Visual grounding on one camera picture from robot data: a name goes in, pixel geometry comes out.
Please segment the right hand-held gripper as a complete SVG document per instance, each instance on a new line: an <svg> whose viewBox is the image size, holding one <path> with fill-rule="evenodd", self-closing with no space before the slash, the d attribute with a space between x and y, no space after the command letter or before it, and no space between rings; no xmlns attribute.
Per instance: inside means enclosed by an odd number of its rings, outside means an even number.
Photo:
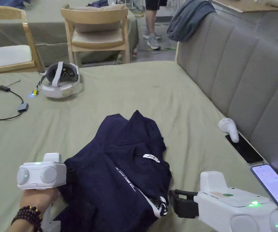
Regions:
<svg viewBox="0 0 278 232"><path fill-rule="evenodd" d="M171 190L169 201L178 217L198 219L217 232L278 232L277 205L228 187L218 171L201 173L199 192Z"/></svg>

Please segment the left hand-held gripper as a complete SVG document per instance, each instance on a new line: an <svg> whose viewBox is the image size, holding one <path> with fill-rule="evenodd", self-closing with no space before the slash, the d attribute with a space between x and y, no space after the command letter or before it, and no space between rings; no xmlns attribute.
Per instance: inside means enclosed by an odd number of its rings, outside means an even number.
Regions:
<svg viewBox="0 0 278 232"><path fill-rule="evenodd" d="M46 153L43 161L24 163L18 169L17 186L21 190L53 189L66 184L67 168L62 162L61 154ZM31 204L20 208L21 216L26 215L25 211L34 211L39 218L41 229L39 232L60 232L61 222L54 221L51 217L53 203L50 203L45 211L39 210Z"/></svg>

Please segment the person's left hand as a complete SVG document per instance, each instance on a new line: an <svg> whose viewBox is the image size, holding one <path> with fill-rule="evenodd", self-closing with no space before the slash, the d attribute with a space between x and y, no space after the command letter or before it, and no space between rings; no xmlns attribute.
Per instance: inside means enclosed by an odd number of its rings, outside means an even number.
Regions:
<svg viewBox="0 0 278 232"><path fill-rule="evenodd" d="M58 194L57 188L24 190L19 206L20 208L24 206L36 207L41 214L44 214L52 202L56 201Z"/></svg>

